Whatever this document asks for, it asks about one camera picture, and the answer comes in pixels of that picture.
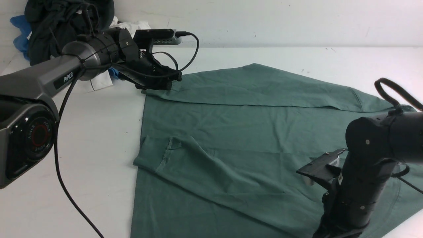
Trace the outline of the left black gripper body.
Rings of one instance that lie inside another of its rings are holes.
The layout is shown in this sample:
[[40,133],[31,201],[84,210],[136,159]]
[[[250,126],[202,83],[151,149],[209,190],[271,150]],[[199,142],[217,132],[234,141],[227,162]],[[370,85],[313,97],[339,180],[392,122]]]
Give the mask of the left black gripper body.
[[151,53],[141,52],[139,59],[118,63],[118,78],[135,85],[139,80],[160,79],[155,75],[155,67],[163,66]]

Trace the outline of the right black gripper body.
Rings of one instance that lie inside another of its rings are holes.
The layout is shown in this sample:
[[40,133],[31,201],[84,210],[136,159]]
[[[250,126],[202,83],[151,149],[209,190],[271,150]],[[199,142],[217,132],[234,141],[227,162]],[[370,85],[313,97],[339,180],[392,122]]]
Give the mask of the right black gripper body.
[[313,238],[358,238],[367,228],[358,205],[335,192],[322,196],[324,213]]

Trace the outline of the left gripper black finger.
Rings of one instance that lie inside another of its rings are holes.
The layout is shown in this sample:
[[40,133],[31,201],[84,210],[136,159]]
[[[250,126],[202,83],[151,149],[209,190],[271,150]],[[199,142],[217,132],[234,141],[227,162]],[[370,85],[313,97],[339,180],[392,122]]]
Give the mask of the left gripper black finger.
[[163,80],[181,81],[182,72],[180,70],[172,69],[169,66],[157,66],[155,67],[155,75]]
[[139,90],[171,90],[172,81],[162,79],[142,79],[135,83],[136,89]]

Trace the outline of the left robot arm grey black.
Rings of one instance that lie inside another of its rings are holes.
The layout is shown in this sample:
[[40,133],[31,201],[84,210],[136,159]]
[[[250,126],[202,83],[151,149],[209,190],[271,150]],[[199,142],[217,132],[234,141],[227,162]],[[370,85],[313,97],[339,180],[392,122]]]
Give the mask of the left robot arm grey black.
[[54,96],[78,80],[92,80],[109,68],[140,90],[170,90],[182,72],[154,58],[154,45],[178,45],[186,32],[174,29],[110,28],[79,35],[62,54],[0,79],[0,187],[39,163],[56,141],[59,111]]

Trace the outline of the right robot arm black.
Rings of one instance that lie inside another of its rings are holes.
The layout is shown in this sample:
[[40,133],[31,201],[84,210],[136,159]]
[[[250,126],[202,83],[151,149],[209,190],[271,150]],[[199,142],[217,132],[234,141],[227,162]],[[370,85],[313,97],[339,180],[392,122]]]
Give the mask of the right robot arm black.
[[369,225],[398,163],[422,163],[422,112],[361,117],[345,133],[348,149],[337,179],[326,184],[314,238],[357,238]]

